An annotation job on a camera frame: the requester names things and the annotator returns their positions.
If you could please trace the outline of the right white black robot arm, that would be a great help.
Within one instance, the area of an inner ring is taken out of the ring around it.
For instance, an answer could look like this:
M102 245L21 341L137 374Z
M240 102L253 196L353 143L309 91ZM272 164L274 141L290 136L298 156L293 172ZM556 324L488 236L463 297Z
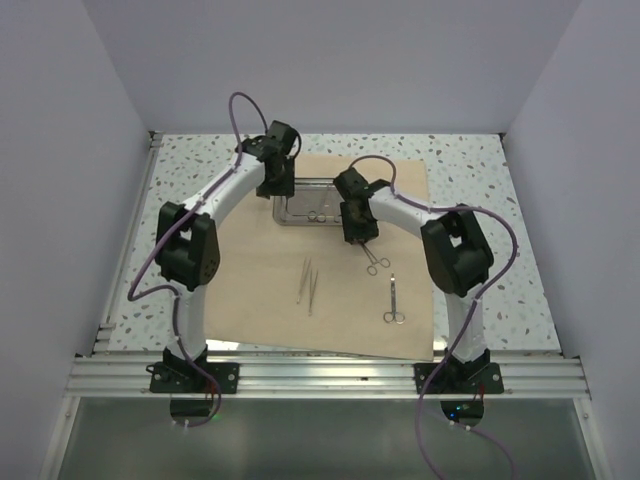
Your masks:
M421 240L432 283L445 294L449 324L448 358L433 383L448 384L461 393L470 391L490 362L482 331L482 302L476 295L494 264L475 214L464 204L429 207L401 194L386 180L368 182L353 167L334 178L333 185L341 197L346 242L366 244L377 238L380 222Z

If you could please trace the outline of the steel hemostat forceps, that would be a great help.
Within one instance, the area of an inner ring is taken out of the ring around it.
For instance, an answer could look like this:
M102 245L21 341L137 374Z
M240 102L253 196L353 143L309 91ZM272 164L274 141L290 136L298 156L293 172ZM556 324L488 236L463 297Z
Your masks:
M376 276L379 269L387 269L391 266L391 262L388 258L376 257L365 243L361 243L360 247L369 261L369 265L366 267L369 275Z

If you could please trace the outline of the steel tweezers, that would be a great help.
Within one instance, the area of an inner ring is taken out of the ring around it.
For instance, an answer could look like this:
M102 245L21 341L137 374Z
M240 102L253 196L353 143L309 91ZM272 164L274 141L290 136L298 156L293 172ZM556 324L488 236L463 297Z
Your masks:
M308 315L311 316L313 314L313 305L315 299L315 293L317 289L319 273L311 269L309 273L309 302L308 302Z
M304 291L306 282L307 282L307 280L309 278L310 267L311 267L311 258L310 257L306 257L304 259L304 261L303 261L303 266L302 266L299 286L298 286L298 290L297 290L297 296L296 296L296 303L297 304L299 304L301 302L303 291Z

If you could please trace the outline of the steel ring-handled forceps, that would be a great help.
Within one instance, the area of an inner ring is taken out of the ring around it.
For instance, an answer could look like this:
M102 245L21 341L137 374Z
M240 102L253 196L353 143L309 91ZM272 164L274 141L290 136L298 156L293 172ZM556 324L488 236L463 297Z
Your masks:
M307 214L307 220L311 223L323 224L327 220L327 214L325 212L326 201L330 191L328 185L316 188L312 193L312 200L314 201L314 207L311 208Z

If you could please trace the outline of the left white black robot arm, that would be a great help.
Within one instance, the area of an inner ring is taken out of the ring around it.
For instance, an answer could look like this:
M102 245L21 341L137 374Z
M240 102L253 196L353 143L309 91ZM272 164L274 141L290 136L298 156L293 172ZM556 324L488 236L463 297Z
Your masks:
M266 133L243 140L228 170L180 204L167 202L159 212L154 260L161 276L176 290L173 339L162 361L151 366L151 391L201 393L221 389L207 367L204 300L221 253L218 229L249 193L262 198L294 194L295 156L300 135L274 121Z

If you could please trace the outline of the steel surgical scissors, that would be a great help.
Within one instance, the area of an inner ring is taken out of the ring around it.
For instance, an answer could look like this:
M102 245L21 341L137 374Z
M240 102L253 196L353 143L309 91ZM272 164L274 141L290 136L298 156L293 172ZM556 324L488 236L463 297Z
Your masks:
M398 310L397 285L394 273L390 276L390 307L383 314L383 320L386 323L395 324L403 324L405 322L405 315Z

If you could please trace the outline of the beige cloth surgical kit wrap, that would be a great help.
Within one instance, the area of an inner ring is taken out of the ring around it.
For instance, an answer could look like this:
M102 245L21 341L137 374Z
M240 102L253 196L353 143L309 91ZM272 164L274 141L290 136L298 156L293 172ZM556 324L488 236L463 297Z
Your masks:
M281 226L272 203L248 194L218 229L221 264L208 284L204 333L210 340L430 361L433 289L422 242L382 222L368 247L391 266L367 273L363 250L338 226ZM296 303L303 261L319 273L313 314L309 278ZM403 324L386 323L390 276Z

